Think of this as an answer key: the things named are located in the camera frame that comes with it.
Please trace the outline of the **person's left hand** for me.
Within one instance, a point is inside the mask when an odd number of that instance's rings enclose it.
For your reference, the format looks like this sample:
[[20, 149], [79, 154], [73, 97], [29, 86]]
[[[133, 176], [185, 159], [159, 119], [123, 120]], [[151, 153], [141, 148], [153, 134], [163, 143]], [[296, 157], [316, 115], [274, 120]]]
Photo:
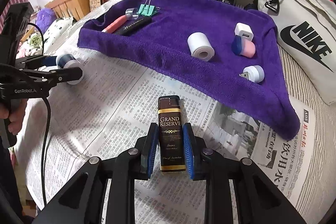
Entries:
[[8, 130], [13, 135], [17, 135], [22, 129], [23, 119], [25, 117], [25, 111], [27, 107], [27, 99], [22, 99], [19, 106], [15, 111], [9, 113], [9, 110], [1, 104], [0, 107], [0, 118], [9, 119], [10, 124], [8, 125]]

